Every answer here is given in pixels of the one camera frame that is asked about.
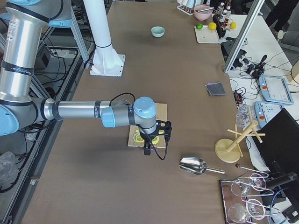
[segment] wooden round base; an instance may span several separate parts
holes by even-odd
[[[230,139],[220,139],[218,142],[216,142],[215,152],[219,157],[219,159],[221,159],[224,162],[228,162],[228,163],[237,162],[241,157],[237,145],[230,152],[226,151],[227,148],[232,144],[232,142],[233,141]]]

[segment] shoe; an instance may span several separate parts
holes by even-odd
[[[270,31],[272,32],[273,36],[277,38],[278,32],[275,30],[274,27],[270,27]]]

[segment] brown tabletop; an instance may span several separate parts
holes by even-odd
[[[172,122],[166,160],[127,147],[128,126],[107,129],[96,119],[66,119],[22,223],[224,223],[219,179],[243,170],[218,159],[214,145],[233,139],[226,130],[234,128],[236,106],[220,45],[198,44],[198,21],[176,6],[114,2],[108,22],[114,48],[126,55],[122,77],[85,70],[74,96],[110,100],[129,91],[166,103]],[[154,38],[153,26],[163,26],[165,35]],[[226,96],[209,96],[207,82],[222,82]],[[239,162],[250,166],[248,150],[243,154]],[[179,168],[183,156],[201,157],[226,174],[189,174]]]

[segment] bowl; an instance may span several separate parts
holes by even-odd
[[[204,11],[201,13],[196,12],[197,10],[202,10],[205,8],[209,8],[210,6],[206,6],[206,5],[200,5],[200,6],[195,6],[194,7],[194,16],[197,20],[199,21],[203,21],[206,20],[207,18],[209,18],[213,12],[213,10],[208,10],[208,11]]]
[[[153,27],[151,29],[151,34],[153,34],[154,37],[161,37],[165,33],[165,29],[163,27]]]

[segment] bottle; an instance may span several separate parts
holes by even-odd
[[[221,26],[222,26],[222,24],[223,24],[223,23],[224,23],[224,21],[225,21],[225,18],[226,18],[226,13],[227,13],[227,10],[226,10],[226,9],[224,9],[224,10],[222,11],[222,13],[221,13],[220,17],[219,17],[219,22],[220,22]]]
[[[230,18],[230,14],[231,14],[231,10],[230,10],[230,6],[227,7],[227,12],[226,12],[226,17],[225,17],[225,20],[224,20],[224,23],[223,23],[223,28],[227,27],[228,26],[228,23],[229,23],[229,18]]]
[[[218,18],[221,16],[223,8],[224,8],[224,2],[220,3],[220,5],[217,8],[216,15],[217,15]]]

